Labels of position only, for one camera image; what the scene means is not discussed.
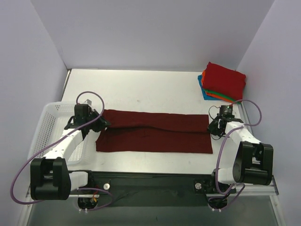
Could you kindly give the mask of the dark maroon t-shirt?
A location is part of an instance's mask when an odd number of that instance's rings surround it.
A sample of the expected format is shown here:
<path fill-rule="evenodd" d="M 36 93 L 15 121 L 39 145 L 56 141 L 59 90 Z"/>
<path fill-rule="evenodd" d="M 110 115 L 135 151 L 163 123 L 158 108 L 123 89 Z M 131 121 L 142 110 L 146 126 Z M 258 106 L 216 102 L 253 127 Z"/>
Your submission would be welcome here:
<path fill-rule="evenodd" d="M 103 117 L 111 125 L 96 141 L 98 152 L 213 153 L 207 115 L 105 110 Z"/>

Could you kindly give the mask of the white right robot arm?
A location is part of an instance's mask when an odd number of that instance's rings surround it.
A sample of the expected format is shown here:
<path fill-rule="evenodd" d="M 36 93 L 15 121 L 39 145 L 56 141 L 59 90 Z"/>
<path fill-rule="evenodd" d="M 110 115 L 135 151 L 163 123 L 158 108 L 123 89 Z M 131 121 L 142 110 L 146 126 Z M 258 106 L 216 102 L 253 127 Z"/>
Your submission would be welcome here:
<path fill-rule="evenodd" d="M 210 134 L 231 139 L 237 146 L 233 166 L 216 170 L 217 176 L 210 178 L 208 186 L 213 192 L 219 192 L 225 184 L 254 184 L 268 186 L 272 181 L 273 154 L 272 145 L 256 139 L 241 119 L 232 114 L 219 113 L 207 127 Z"/>

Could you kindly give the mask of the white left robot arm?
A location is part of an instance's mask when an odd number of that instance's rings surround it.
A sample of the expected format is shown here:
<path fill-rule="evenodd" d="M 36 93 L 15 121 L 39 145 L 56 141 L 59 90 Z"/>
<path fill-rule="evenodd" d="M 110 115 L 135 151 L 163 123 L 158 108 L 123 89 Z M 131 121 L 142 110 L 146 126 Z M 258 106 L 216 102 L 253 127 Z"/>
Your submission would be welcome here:
<path fill-rule="evenodd" d="M 100 132 L 108 126 L 110 123 L 90 104 L 76 104 L 61 141 L 30 164 L 31 198 L 35 201 L 66 200 L 77 188 L 85 194 L 93 192 L 95 181 L 92 172 L 69 171 L 67 162 L 90 131 Z"/>

